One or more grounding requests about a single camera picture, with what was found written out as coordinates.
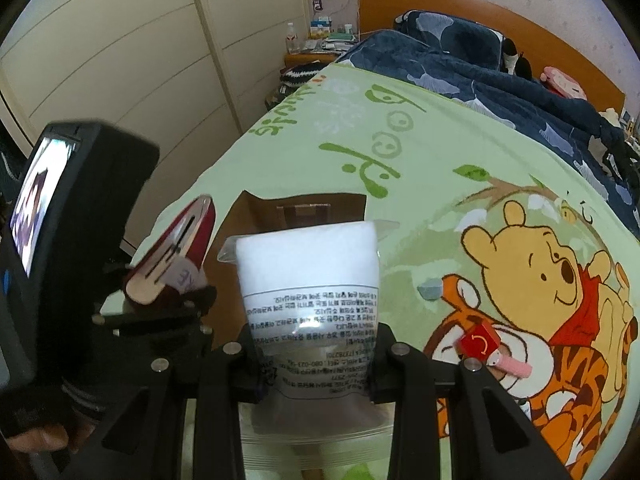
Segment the person left hand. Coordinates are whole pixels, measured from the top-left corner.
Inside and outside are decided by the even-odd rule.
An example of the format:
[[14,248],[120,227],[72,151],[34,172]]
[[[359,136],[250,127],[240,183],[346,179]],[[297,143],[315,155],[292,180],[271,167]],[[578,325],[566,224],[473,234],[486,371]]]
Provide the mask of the person left hand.
[[68,432],[62,425],[47,425],[6,438],[6,443],[12,451],[21,453],[54,452],[64,448],[76,453],[95,429],[91,424],[79,424]]

